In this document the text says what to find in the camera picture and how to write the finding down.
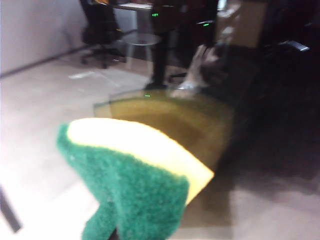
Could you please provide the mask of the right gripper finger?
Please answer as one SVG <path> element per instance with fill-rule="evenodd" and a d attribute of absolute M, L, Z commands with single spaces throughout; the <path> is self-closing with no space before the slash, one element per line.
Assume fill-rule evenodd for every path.
<path fill-rule="evenodd" d="M 112 231 L 110 232 L 109 237 L 107 238 L 107 240 L 119 240 L 120 237 L 118 235 L 118 228 L 117 226 L 115 226 Z"/>

